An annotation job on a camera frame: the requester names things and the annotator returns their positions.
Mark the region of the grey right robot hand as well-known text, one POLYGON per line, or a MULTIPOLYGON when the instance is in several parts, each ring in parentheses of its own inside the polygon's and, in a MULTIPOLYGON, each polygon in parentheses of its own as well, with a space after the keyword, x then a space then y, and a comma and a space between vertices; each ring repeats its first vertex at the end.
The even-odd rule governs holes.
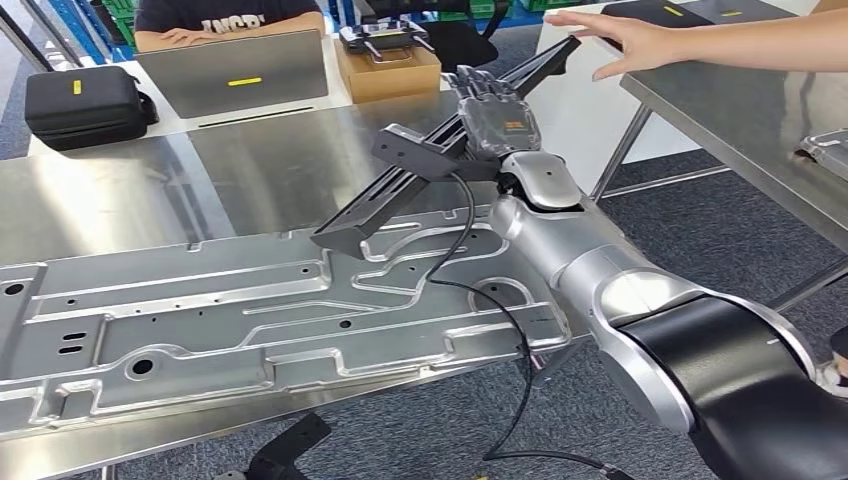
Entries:
POLYGON ((541 149, 535 116, 510 83, 466 65, 443 78, 458 97, 458 116, 476 158, 494 160, 541 149))

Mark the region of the person's right hand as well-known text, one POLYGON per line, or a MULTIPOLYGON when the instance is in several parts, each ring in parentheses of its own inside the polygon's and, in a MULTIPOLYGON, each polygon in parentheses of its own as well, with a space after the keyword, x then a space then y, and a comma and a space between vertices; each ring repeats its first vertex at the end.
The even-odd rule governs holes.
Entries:
POLYGON ((604 37, 622 46, 622 56, 598 68, 592 75, 594 81, 689 61, 680 45, 674 44, 674 40, 680 40, 680 31, 674 29, 636 19, 565 10, 546 14, 544 21, 560 27, 579 26, 577 37, 604 37))

